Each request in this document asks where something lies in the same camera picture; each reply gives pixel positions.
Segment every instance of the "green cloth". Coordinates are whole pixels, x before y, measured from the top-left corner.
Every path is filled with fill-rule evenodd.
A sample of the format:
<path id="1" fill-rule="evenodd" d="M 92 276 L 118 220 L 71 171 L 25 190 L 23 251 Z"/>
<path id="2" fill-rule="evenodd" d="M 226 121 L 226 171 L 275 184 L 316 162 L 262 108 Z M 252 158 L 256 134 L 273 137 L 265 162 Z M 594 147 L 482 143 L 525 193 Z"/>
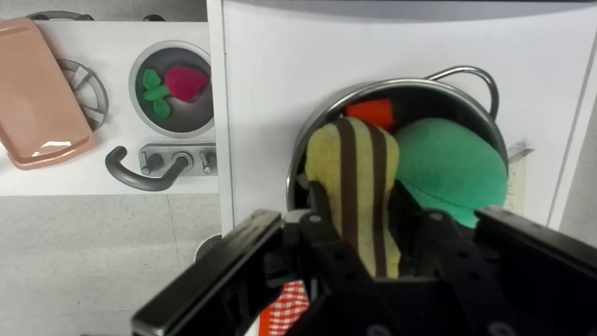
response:
<path id="1" fill-rule="evenodd" d="M 165 96 L 168 96 L 168 95 L 170 95 L 170 89 L 166 85 L 157 85 L 153 89 L 148 89 L 144 93 L 144 98 L 146 100 L 165 100 Z"/>
<path id="2" fill-rule="evenodd" d="M 142 83 L 146 89 L 155 89 L 163 83 L 163 76 L 155 68 L 144 68 Z"/>
<path id="3" fill-rule="evenodd" d="M 398 134 L 398 179 L 424 208 L 476 227 L 474 208 L 504 205 L 506 164 L 485 139 L 448 119 L 428 117 Z"/>
<path id="4" fill-rule="evenodd" d="M 161 98 L 161 100 L 153 100 L 151 108 L 150 108 L 150 117 L 151 119 L 168 119 L 172 113 L 172 108 L 168 104 L 168 100 Z"/>

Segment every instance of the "red and white pattern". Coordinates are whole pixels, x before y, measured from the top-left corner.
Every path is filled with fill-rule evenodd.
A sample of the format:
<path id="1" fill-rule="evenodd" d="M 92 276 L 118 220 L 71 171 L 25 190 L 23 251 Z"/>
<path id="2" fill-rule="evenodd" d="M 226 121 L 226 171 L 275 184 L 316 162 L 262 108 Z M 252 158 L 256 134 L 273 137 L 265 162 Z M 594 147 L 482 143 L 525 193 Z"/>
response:
<path id="1" fill-rule="evenodd" d="M 286 336 L 308 305 L 310 300 L 303 281 L 286 283 L 278 300 L 262 311 L 260 336 Z"/>

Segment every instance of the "toy kitchen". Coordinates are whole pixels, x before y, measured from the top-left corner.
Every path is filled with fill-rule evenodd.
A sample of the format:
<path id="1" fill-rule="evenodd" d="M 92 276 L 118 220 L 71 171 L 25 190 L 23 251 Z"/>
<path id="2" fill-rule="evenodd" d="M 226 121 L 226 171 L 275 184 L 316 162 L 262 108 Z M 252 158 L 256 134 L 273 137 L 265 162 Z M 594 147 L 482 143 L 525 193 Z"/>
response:
<path id="1" fill-rule="evenodd" d="M 219 192 L 207 22 L 15 18 L 0 44 L 0 193 Z"/>
<path id="2" fill-rule="evenodd" d="M 596 7 L 217 0 L 207 11 L 209 22 L 6 22 L 0 46 L 30 53 L 0 53 L 4 72 L 28 72 L 0 83 L 0 193 L 221 193 L 230 227 L 291 208 L 310 115 L 355 87 L 418 78 L 491 111 L 506 205 L 562 221 L 597 93 Z M 51 53 L 32 52 L 36 29 Z M 51 55 L 64 81 L 43 67 Z M 34 104 L 49 113 L 12 113 Z"/>

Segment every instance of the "orange cloth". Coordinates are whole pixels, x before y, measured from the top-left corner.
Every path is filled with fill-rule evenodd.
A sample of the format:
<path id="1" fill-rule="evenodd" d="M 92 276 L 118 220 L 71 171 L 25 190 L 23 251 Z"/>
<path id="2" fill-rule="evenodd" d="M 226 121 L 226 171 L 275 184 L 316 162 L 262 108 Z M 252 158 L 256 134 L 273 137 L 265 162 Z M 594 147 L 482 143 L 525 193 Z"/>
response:
<path id="1" fill-rule="evenodd" d="M 362 119 L 370 124 L 377 124 L 388 132 L 394 132 L 394 108 L 390 98 L 375 98 L 359 104 L 349 104 L 346 115 Z"/>

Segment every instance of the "round opening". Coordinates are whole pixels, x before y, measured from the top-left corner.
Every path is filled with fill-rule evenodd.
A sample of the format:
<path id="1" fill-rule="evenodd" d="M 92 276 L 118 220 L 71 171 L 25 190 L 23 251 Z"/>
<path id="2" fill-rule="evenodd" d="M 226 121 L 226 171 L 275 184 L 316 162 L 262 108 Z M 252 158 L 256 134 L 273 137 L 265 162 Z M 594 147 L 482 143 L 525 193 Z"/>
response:
<path id="1" fill-rule="evenodd" d="M 441 87 L 429 87 L 428 83 L 405 83 L 398 87 L 387 87 L 387 89 L 377 89 L 374 93 L 368 93 L 364 96 L 359 96 L 351 102 L 362 102 L 362 100 L 374 100 L 374 98 L 390 98 L 394 106 L 394 123 L 396 128 L 400 130 L 401 126 L 407 126 L 418 119 L 424 117 L 444 117 L 452 119 L 456 123 L 461 123 L 474 130 L 478 136 L 487 139 L 491 145 L 500 149 L 502 134 L 495 124 L 487 124 L 487 119 L 484 119 L 480 113 L 485 113 L 485 109 L 480 109 L 476 100 L 469 98 L 469 95 L 463 93 L 463 96 L 450 93 Z M 325 121 L 342 117 L 344 109 L 332 109 L 325 117 Z M 308 203 L 308 190 L 301 180 L 304 180 L 301 175 L 304 171 L 304 145 L 295 147 L 295 165 L 291 165 L 290 180 L 288 180 L 288 207 L 290 208 L 304 208 L 310 207 Z"/>
<path id="2" fill-rule="evenodd" d="M 165 40 L 144 50 L 131 70 L 140 117 L 166 136 L 196 136 L 213 123 L 211 67 L 202 48 Z"/>

